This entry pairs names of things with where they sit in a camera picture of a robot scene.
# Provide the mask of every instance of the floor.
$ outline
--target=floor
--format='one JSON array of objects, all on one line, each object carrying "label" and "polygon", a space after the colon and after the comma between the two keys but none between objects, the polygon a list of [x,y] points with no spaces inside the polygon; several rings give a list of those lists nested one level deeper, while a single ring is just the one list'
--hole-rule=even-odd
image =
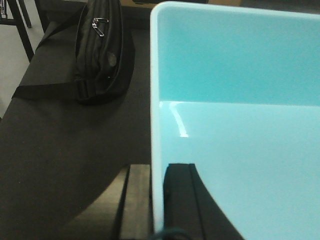
[{"label": "floor", "polygon": [[[24,0],[32,28],[27,33],[33,50],[37,47],[44,32],[42,30],[34,0]],[[15,26],[0,25],[0,117],[2,118],[19,85],[29,61]]]}]

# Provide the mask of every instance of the black chair leg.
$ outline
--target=black chair leg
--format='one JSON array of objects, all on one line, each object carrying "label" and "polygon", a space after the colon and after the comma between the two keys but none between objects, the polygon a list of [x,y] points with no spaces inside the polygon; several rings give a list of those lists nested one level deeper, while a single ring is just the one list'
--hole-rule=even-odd
[{"label": "black chair leg", "polygon": [[38,11],[38,14],[39,14],[43,32],[45,33],[49,25],[47,14],[45,13],[45,11],[41,9],[40,0],[34,0],[34,3],[36,6],[36,10]]},{"label": "black chair leg", "polygon": [[19,32],[25,53],[29,59],[29,62],[31,61],[32,57],[34,56],[34,51],[32,49],[26,28],[25,28],[25,24],[22,20],[19,8],[18,8],[18,4],[16,2],[16,0],[7,0],[13,19],[16,22],[16,28]]},{"label": "black chair leg", "polygon": [[19,0],[19,5],[20,5],[21,12],[22,12],[24,20],[25,20],[25,24],[30,29],[31,28],[31,21],[30,21],[29,14],[28,14],[28,11],[27,11],[27,8],[25,5],[25,1]]}]

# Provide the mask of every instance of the black tabletop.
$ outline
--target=black tabletop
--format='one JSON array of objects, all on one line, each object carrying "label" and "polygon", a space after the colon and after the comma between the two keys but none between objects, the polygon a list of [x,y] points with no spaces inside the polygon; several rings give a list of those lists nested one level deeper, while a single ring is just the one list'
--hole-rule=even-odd
[{"label": "black tabletop", "polygon": [[[46,41],[23,84],[66,82],[75,28]],[[149,164],[149,31],[132,30],[135,66],[113,102],[14,98],[0,124],[0,239],[40,239],[79,214],[128,164]]]}]

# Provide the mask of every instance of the black bag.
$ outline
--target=black bag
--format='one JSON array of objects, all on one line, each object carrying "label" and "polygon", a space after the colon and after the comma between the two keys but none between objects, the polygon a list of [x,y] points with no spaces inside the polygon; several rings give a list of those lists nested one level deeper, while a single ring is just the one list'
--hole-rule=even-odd
[{"label": "black bag", "polygon": [[134,70],[135,47],[123,21],[120,1],[88,0],[83,9],[46,32],[39,46],[77,22],[74,78],[65,83],[20,85],[13,97],[76,99],[81,104],[99,104],[128,89]]}]

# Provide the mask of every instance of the metal zipper pull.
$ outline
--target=metal zipper pull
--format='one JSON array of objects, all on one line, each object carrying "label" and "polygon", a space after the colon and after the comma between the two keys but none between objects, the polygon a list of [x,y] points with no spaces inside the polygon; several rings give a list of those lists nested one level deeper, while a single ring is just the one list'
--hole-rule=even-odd
[{"label": "metal zipper pull", "polygon": [[101,18],[101,17],[95,17],[92,20],[92,27],[93,29],[96,31],[96,33],[100,36],[100,37],[104,37],[105,34],[98,28],[99,23],[102,24],[107,24],[109,23],[109,20],[106,18]]}]

